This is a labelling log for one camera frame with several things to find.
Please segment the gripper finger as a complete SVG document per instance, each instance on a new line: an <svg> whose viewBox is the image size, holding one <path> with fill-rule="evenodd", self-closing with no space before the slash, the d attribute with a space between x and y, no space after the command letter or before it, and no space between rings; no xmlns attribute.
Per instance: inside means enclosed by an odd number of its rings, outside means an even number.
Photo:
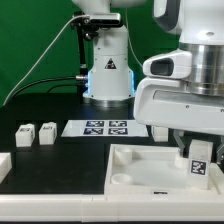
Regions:
<svg viewBox="0 0 224 224"><path fill-rule="evenodd" d="M221 164L224 156L224 136L220 137L221 143L216 150L216 163Z"/></svg>
<svg viewBox="0 0 224 224"><path fill-rule="evenodd" d="M185 132L183 130L175 129L173 131L173 137L177 146L179 147L179 154L181 156L184 156L188 149L188 142L187 139L185 138Z"/></svg>

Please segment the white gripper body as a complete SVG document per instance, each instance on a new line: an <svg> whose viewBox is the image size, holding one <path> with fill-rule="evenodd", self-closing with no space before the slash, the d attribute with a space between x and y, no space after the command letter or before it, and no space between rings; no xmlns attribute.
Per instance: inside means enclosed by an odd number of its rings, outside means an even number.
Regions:
<svg viewBox="0 0 224 224"><path fill-rule="evenodd" d="M224 98L191 94L180 80L144 78L138 85L138 123L224 136Z"/></svg>

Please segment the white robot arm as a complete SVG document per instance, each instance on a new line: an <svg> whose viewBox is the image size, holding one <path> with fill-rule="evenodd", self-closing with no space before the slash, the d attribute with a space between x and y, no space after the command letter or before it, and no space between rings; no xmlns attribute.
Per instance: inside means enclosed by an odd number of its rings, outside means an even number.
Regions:
<svg viewBox="0 0 224 224"><path fill-rule="evenodd" d="M118 21L112 7L123 0L72 0L99 28L94 64L84 97L94 102L124 100L130 87L118 72L125 70L122 44L114 31ZM142 64L136 89L134 118L146 125L224 135L224 0L153 0L152 18L160 27L152 34L145 22L141 46L151 49L162 32L179 37L176 50L149 56Z"/></svg>

